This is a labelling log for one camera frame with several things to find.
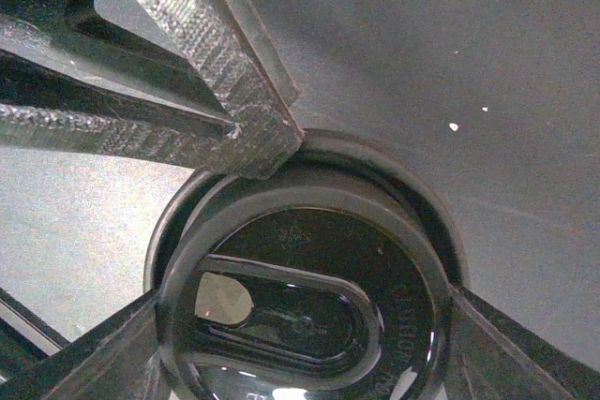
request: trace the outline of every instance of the scratched metal surface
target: scratched metal surface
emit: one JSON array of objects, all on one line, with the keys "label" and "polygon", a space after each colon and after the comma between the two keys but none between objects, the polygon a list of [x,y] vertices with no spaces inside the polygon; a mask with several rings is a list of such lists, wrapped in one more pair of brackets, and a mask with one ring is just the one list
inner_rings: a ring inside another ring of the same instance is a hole
[{"label": "scratched metal surface", "polygon": [[[301,124],[385,142],[445,198],[472,290],[600,369],[600,0],[254,2],[303,92]],[[132,0],[97,5],[164,44]],[[151,230],[188,170],[0,161],[3,288],[71,339],[142,292]]]}]

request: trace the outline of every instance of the gray surface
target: gray surface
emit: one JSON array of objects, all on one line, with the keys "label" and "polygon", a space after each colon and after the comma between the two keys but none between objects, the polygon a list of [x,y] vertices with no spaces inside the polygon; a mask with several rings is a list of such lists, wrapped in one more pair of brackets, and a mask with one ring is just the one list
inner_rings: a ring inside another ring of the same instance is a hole
[{"label": "gray surface", "polygon": [[[303,91],[302,125],[386,142],[445,197],[472,290],[600,369],[600,0],[254,1]],[[130,0],[99,3],[148,33]],[[188,170],[0,160],[3,288],[69,338],[141,293]]]}]

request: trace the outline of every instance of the dark gray surface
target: dark gray surface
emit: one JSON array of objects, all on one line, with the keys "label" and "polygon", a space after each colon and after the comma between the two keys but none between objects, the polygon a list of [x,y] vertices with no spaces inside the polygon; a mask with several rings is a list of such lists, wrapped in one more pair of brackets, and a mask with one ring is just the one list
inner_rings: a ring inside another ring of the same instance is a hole
[{"label": "dark gray surface", "polygon": [[[600,369],[600,0],[254,2],[301,124],[384,141],[445,198],[472,290]],[[132,0],[98,8],[162,42]],[[70,338],[141,293],[150,232],[188,170],[0,160],[3,288]]]}]

